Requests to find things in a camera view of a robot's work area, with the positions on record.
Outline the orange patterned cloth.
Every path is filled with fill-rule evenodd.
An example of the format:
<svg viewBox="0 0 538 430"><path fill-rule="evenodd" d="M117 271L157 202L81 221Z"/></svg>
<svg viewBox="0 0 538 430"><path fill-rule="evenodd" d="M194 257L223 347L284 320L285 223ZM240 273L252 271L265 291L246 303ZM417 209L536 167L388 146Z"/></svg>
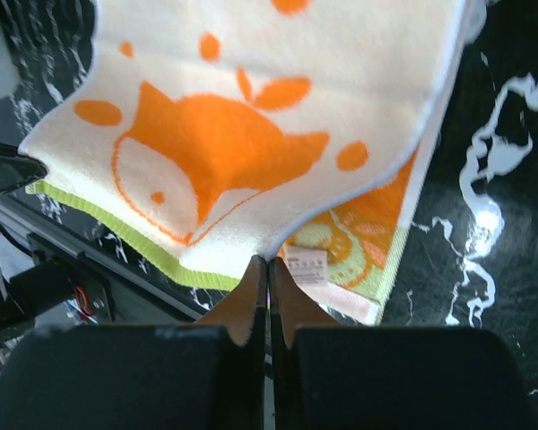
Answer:
<svg viewBox="0 0 538 430"><path fill-rule="evenodd" d="M382 314L471 1L99 1L79 89L23 140L44 193L178 284L327 252L319 304Z"/></svg>

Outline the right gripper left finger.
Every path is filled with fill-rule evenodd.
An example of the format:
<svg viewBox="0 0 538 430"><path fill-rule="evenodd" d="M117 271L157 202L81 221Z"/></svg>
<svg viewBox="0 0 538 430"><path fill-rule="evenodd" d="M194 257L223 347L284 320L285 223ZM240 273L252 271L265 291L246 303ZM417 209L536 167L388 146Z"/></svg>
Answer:
<svg viewBox="0 0 538 430"><path fill-rule="evenodd" d="M265 260L177 325L38 328L0 375L0 429L260 429Z"/></svg>

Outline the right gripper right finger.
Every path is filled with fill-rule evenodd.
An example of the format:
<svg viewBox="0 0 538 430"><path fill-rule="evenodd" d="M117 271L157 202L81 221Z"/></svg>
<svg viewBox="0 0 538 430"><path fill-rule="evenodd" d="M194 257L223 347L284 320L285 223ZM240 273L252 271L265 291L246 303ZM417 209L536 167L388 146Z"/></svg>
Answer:
<svg viewBox="0 0 538 430"><path fill-rule="evenodd" d="M472 328L338 323L268 266L279 429L536 429L508 347Z"/></svg>

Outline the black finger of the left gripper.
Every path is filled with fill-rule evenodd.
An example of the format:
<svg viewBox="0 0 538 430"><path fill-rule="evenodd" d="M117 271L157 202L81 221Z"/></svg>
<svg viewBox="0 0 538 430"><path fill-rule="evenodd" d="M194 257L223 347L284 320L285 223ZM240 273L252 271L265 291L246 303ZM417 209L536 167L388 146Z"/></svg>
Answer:
<svg viewBox="0 0 538 430"><path fill-rule="evenodd" d="M47 173L38 160L21 155L16 147L0 142L0 197L43 179Z"/></svg>

